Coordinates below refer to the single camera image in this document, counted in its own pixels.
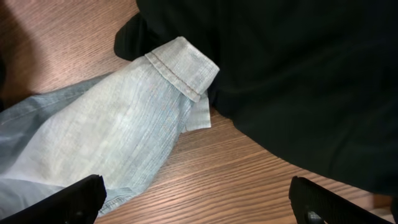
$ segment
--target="black fabric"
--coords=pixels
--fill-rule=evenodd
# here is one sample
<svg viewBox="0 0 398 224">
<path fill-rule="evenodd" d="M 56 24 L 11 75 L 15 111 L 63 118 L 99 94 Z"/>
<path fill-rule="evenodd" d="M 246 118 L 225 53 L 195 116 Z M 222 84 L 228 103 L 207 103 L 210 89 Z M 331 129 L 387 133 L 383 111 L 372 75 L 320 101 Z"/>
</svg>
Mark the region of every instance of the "black fabric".
<svg viewBox="0 0 398 224">
<path fill-rule="evenodd" d="M 116 55 L 184 36 L 219 65 L 211 104 L 244 134 L 296 166 L 398 196 L 398 1 L 137 5 Z"/>
</svg>

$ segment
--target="light blue fabric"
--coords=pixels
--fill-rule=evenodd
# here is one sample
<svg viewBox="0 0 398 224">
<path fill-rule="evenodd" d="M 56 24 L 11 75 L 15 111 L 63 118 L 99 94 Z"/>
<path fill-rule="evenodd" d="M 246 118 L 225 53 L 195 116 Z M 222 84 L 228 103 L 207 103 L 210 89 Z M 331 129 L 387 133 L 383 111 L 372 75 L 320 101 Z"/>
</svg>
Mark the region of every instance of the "light blue fabric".
<svg viewBox="0 0 398 224">
<path fill-rule="evenodd" d="M 209 126 L 207 97 L 201 95 L 217 71 L 211 60 L 178 38 L 106 78 L 97 78 L 94 85 L 80 83 L 78 88 L 69 87 L 73 91 L 59 90 L 53 98 L 36 96 L 23 102 L 32 108 L 17 105 L 11 109 L 18 114 L 13 110 L 0 114 L 4 136 L 0 159 L 6 161 L 0 165 L 0 218 L 87 174 L 104 177 L 108 196 L 100 215 L 142 193 L 178 135 L 194 129 L 187 124 Z M 45 106 L 37 107 L 44 98 Z M 63 106 L 57 105 L 60 100 Z M 34 108 L 42 112 L 35 114 Z M 196 115 L 191 120 L 192 111 Z M 23 120 L 32 126 L 25 123 L 7 131 Z M 2 142 L 8 143 L 4 154 Z"/>
</svg>

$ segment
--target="wooden table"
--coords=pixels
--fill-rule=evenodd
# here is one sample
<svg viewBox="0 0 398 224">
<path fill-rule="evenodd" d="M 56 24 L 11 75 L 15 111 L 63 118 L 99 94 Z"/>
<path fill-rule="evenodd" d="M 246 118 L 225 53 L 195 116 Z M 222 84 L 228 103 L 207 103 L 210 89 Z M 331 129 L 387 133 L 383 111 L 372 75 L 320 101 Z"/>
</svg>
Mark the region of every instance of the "wooden table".
<svg viewBox="0 0 398 224">
<path fill-rule="evenodd" d="M 113 53 L 114 35 L 137 12 L 133 0 L 0 1 L 6 104 L 127 64 Z M 144 194 L 96 223 L 295 223 L 287 196 L 295 175 L 392 221 L 389 197 L 284 162 L 215 111 L 211 121 L 181 135 Z"/>
</svg>

